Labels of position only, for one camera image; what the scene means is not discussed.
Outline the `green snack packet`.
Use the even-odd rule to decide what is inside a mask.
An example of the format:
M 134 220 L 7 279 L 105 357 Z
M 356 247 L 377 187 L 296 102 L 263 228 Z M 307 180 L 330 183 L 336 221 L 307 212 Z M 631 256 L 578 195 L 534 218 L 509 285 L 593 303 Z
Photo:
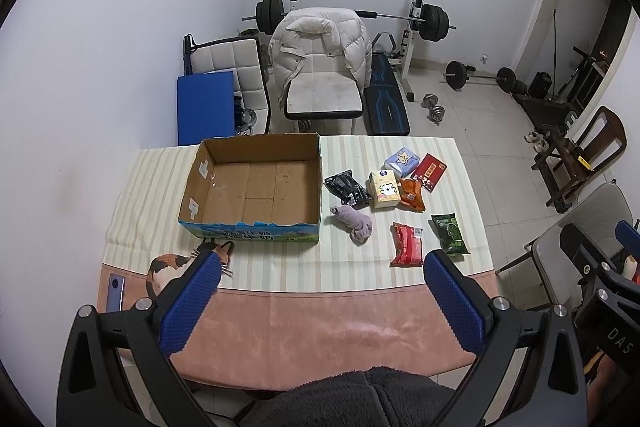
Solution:
M 448 256 L 466 256 L 470 253 L 454 213 L 433 215 L 432 221 L 440 247 L 442 247 L 442 251 L 445 254 Z

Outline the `red snack packet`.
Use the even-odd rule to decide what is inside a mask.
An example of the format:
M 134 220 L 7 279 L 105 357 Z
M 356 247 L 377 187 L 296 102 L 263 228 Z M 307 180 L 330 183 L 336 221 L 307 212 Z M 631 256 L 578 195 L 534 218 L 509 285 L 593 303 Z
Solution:
M 390 229 L 395 246 L 395 257 L 390 266 L 416 268 L 423 265 L 423 230 L 398 222 L 394 222 Z

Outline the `dark red packet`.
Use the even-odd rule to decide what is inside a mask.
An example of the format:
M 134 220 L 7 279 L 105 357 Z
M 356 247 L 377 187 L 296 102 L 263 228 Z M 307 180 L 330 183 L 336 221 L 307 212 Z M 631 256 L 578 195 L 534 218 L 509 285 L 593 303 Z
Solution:
M 418 181 L 427 192 L 432 193 L 442 176 L 446 172 L 447 166 L 432 154 L 426 154 L 420 164 L 412 173 L 413 179 Z

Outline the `orange snack packet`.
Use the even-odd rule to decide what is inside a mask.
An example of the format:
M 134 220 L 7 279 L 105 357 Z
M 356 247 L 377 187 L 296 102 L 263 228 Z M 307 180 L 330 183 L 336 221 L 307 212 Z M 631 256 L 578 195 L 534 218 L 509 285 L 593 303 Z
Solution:
M 399 181 L 400 203 L 417 212 L 425 211 L 422 197 L 422 183 L 419 180 L 405 178 Z

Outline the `light blue tissue pack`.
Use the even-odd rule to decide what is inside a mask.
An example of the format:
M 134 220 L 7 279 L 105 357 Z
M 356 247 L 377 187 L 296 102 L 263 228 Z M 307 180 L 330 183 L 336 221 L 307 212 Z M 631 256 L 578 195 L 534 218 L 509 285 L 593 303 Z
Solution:
M 420 164 L 420 156 L 407 147 L 401 147 L 397 152 L 387 157 L 384 168 L 393 171 L 398 179 L 407 178 Z

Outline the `yellow tissue pack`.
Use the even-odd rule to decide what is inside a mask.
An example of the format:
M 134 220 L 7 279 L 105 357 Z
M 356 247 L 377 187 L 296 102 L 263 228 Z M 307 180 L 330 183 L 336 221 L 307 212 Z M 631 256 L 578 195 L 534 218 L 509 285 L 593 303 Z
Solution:
M 400 203 L 399 187 L 393 171 L 371 171 L 368 187 L 372 197 L 372 206 L 375 209 L 392 208 Z

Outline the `black snack packet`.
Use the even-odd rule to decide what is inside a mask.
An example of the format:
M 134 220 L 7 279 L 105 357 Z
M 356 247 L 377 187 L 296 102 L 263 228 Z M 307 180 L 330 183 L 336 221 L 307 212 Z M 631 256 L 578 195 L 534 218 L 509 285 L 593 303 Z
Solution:
M 352 174 L 352 169 L 347 169 L 333 176 L 328 176 L 323 181 L 328 191 L 341 199 L 343 205 L 349 205 L 355 209 L 369 206 L 372 196 Z

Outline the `grey plastic chair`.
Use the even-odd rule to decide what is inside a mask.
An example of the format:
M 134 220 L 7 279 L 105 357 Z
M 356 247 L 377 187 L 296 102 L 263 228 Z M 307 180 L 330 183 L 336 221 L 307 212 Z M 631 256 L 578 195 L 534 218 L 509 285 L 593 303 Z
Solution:
M 532 262 L 548 303 L 568 307 L 578 295 L 579 280 L 593 268 L 603 261 L 613 269 L 624 265 L 614 261 L 624 251 L 615 237 L 620 221 L 634 221 L 624 193 L 614 182 L 602 184 L 498 271 Z

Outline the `smartphone on table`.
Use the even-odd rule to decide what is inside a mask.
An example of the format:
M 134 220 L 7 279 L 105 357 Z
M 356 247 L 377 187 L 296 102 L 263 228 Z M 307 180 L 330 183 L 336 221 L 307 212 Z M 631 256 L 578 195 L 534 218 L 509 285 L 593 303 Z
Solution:
M 111 273 L 108 277 L 106 291 L 106 307 L 107 313 L 122 311 L 124 303 L 126 279 L 122 275 Z

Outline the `dark wooden chair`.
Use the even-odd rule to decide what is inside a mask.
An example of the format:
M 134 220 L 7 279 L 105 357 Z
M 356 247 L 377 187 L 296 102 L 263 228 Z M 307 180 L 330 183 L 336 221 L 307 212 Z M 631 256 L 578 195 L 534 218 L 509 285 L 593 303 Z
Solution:
M 627 144 L 623 121 L 606 106 L 596 110 L 576 140 L 550 132 L 547 147 L 535 156 L 532 166 L 547 187 L 546 206 L 567 212 L 573 196 L 620 158 Z

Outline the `dark fleece clothing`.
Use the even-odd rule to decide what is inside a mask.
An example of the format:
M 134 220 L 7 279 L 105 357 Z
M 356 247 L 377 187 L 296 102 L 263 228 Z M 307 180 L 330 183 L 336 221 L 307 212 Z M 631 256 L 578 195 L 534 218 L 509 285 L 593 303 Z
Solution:
M 247 426 L 429 426 L 454 395 L 430 377 L 372 367 L 313 381 L 258 405 Z

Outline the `chrome dumbbell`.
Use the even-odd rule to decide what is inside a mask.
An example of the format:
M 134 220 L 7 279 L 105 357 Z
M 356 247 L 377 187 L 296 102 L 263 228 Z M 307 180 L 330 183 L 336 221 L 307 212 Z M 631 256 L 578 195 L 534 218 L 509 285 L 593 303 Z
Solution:
M 444 120 L 446 109 L 439 104 L 439 98 L 436 94 L 427 93 L 424 95 L 421 107 L 427 111 L 427 119 L 436 124 L 436 126 L 439 126 Z

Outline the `open cardboard box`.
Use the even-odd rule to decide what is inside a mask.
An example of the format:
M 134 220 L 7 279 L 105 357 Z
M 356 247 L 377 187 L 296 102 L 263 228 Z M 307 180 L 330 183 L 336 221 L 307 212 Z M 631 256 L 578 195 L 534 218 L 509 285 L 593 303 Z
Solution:
M 317 243 L 321 189 L 318 134 L 207 139 L 186 178 L 178 222 L 200 239 Z

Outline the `barbell on floor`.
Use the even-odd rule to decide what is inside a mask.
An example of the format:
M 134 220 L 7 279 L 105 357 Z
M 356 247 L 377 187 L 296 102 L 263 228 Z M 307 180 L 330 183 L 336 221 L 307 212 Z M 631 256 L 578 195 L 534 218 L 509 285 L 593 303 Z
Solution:
M 510 93 L 516 83 L 515 72 L 509 67 L 500 68 L 497 74 L 483 74 L 477 72 L 474 66 L 464 65 L 458 61 L 451 61 L 447 64 L 444 72 L 445 82 L 451 89 L 461 91 L 471 80 L 494 80 L 498 87 Z

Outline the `black blue weight bench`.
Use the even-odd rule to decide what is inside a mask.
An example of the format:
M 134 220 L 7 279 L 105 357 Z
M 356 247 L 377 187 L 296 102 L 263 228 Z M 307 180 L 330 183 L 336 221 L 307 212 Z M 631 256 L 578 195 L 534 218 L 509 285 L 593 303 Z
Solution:
M 372 52 L 369 86 L 363 90 L 366 128 L 370 135 L 407 136 L 410 134 L 406 106 L 398 81 L 385 50 Z

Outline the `blue folded mat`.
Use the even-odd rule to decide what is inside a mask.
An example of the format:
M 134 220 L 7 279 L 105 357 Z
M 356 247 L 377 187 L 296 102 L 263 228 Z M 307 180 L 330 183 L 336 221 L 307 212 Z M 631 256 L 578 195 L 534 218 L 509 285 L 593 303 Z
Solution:
M 179 145 L 235 134 L 233 72 L 206 72 L 177 80 Z

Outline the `white barbell rack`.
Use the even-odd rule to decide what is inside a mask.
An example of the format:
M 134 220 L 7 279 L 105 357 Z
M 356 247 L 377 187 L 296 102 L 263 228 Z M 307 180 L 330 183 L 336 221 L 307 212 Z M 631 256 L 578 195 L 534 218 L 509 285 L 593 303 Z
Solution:
M 424 5 L 424 0 L 411 0 L 409 20 L 402 33 L 399 51 L 390 59 L 390 65 L 395 69 L 401 90 L 408 102 L 414 101 L 414 92 L 410 86 L 408 75 L 416 39 L 419 37 L 418 18 L 421 15 L 422 5 Z

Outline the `white padded chair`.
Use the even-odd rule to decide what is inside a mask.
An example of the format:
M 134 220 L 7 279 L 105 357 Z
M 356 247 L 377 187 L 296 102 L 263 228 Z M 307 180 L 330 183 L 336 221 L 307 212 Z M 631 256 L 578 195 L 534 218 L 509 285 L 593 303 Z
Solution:
M 303 34 L 305 53 L 299 69 L 286 82 L 283 113 L 297 129 L 352 134 L 363 115 L 359 84 L 349 72 L 341 48 L 329 51 L 320 36 Z

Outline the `white chair on left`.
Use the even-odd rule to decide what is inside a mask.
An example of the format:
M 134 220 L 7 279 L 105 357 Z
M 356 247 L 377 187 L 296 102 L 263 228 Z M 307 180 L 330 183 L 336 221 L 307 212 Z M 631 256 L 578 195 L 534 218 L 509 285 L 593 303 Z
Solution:
M 191 34 L 183 37 L 183 67 L 186 75 L 232 72 L 233 94 L 251 109 L 257 121 L 251 134 L 267 134 L 271 104 L 267 89 L 268 70 L 257 36 L 240 35 L 196 43 Z

